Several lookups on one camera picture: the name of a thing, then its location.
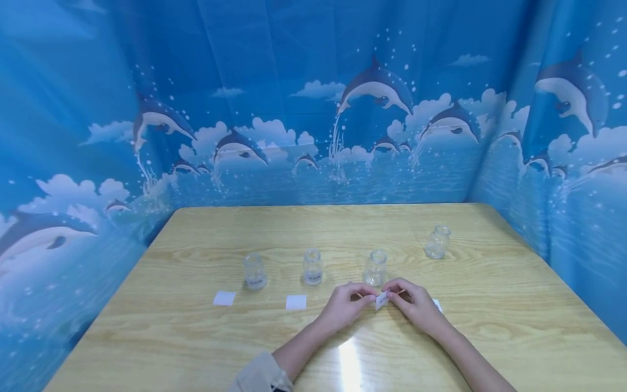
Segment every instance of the blue curtain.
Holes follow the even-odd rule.
[[[0,390],[41,390],[184,206],[489,203],[627,342],[623,16],[5,0]]]

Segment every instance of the sleeve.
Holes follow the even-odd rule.
[[[293,389],[294,385],[272,354],[264,351],[242,369],[229,392],[292,392]]]

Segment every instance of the person's hand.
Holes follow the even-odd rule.
[[[352,301],[350,297],[355,294],[362,297]],[[315,322],[323,326],[329,335],[335,334],[351,325],[361,311],[376,300],[377,295],[377,290],[365,283],[348,282],[337,286]]]
[[[450,326],[446,317],[440,312],[433,299],[422,287],[403,278],[390,280],[381,291],[387,291],[387,297],[403,314],[419,329],[436,338],[439,332]],[[411,302],[404,300],[399,292],[405,290]]]

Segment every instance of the empty glass jar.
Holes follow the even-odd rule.
[[[443,258],[448,248],[451,231],[445,226],[435,226],[435,230],[429,235],[424,252],[431,258]]]
[[[370,259],[364,268],[364,282],[370,286],[381,286],[386,279],[387,254],[382,250],[370,252]]]
[[[244,275],[246,279],[246,285],[250,290],[262,289],[267,281],[268,275],[266,275],[266,269],[261,262],[261,256],[259,253],[250,253],[244,257]]]
[[[317,249],[308,249],[303,259],[303,281],[315,286],[322,282],[322,258]]]

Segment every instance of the white paper square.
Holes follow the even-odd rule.
[[[438,307],[438,309],[440,310],[440,313],[444,314],[444,312],[442,311],[442,306],[440,306],[440,302],[436,299],[433,299],[433,303],[435,304],[435,306]]]
[[[217,306],[231,306],[236,294],[236,292],[232,291],[219,291],[213,299],[213,304]]]
[[[287,310],[303,310],[307,309],[306,295],[288,295],[285,300],[285,308]]]
[[[388,301],[389,301],[389,299],[387,299],[387,291],[384,291],[383,293],[381,293],[380,296],[377,297],[377,300],[374,303],[375,306],[376,306],[374,311],[376,312],[377,310],[379,310]]]

